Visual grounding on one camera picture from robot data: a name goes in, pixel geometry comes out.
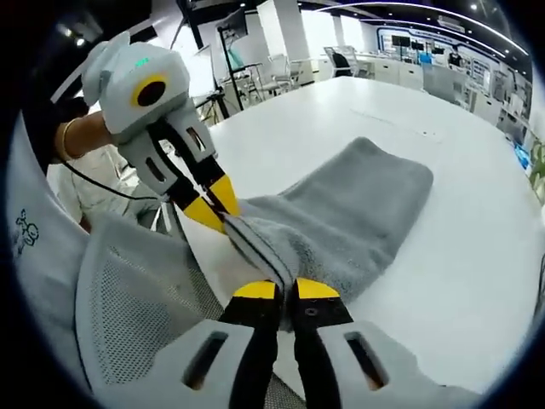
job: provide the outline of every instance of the office chair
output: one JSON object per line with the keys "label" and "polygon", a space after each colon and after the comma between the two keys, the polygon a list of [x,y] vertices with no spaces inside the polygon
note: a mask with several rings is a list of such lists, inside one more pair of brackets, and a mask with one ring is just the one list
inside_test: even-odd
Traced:
{"label": "office chair", "polygon": [[263,85],[263,91],[269,94],[291,91],[295,88],[295,80],[292,77],[288,57],[284,54],[269,55],[270,75],[272,82]]}
{"label": "office chair", "polygon": [[324,47],[324,51],[333,66],[332,78],[358,75],[358,60],[353,47]]}

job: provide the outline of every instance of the desk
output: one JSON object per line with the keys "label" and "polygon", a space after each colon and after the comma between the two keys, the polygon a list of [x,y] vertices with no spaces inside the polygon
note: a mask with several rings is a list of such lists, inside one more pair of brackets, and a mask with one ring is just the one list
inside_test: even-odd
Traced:
{"label": "desk", "polygon": [[[359,70],[368,72],[367,76],[360,77],[411,89],[420,90],[423,87],[424,79],[421,66],[390,59],[385,55],[356,55],[356,59]],[[319,60],[318,69],[319,80],[324,81],[332,77],[333,66],[329,60]]]}
{"label": "desk", "polygon": [[514,142],[523,145],[525,141],[526,130],[530,128],[528,120],[521,117],[506,104],[501,106],[499,119],[497,123],[499,130],[509,135]]}
{"label": "desk", "polygon": [[545,230],[501,131],[412,89],[335,78],[211,134],[240,198],[280,193],[358,136],[427,165],[435,181],[420,219],[349,310],[412,351],[438,383],[483,392],[502,373],[531,324]]}

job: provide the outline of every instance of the person's arm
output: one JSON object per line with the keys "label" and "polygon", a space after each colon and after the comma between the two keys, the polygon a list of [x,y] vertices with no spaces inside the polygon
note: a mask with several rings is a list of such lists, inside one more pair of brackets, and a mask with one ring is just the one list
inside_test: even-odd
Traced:
{"label": "person's arm", "polygon": [[85,153],[110,143],[112,136],[106,128],[102,112],[77,118],[71,123],[62,123],[54,135],[55,151],[64,160],[66,160],[64,153],[70,158],[81,158]]}
{"label": "person's arm", "polygon": [[76,158],[112,143],[101,112],[83,116],[84,112],[78,113],[79,109],[74,111],[56,106],[40,92],[38,86],[32,87],[32,90],[25,98],[22,112],[32,150],[44,173],[48,165],[62,157],[62,134],[77,116],[82,117],[70,124],[65,135],[65,148],[69,157]]}

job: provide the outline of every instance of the gray cloth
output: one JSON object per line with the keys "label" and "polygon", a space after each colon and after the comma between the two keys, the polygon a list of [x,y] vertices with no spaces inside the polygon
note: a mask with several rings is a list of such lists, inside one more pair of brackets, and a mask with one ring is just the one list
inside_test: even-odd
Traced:
{"label": "gray cloth", "polygon": [[[152,228],[155,217],[161,208],[159,196],[142,182],[136,186],[135,190],[132,192],[132,196],[136,198],[156,198],[147,200],[130,200],[127,210],[124,213],[126,216],[134,217],[141,226],[145,228]],[[164,217],[161,214],[159,214],[155,230],[158,233],[167,233],[167,229],[164,224]]]}
{"label": "gray cloth", "polygon": [[432,184],[426,166],[359,138],[280,195],[241,201],[225,228],[284,294],[300,276],[350,302],[393,261]]}

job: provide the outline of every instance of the white cabinet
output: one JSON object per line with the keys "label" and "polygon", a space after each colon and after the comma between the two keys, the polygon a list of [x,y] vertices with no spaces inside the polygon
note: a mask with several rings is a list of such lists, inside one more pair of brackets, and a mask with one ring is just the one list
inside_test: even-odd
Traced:
{"label": "white cabinet", "polygon": [[333,65],[328,58],[318,60],[318,81],[325,81],[333,76]]}
{"label": "white cabinet", "polygon": [[414,64],[399,64],[399,85],[405,88],[422,90],[424,87],[424,75],[422,68]]}
{"label": "white cabinet", "polygon": [[475,93],[475,105],[472,109],[473,113],[484,119],[486,122],[497,126],[500,112],[502,111],[502,103],[494,98],[484,96],[481,92]]}
{"label": "white cabinet", "polygon": [[299,72],[297,83],[299,85],[309,84],[314,80],[313,65],[311,61],[291,62],[291,71]]}
{"label": "white cabinet", "polygon": [[398,84],[399,82],[399,63],[392,60],[376,59],[375,61],[375,80],[383,83]]}

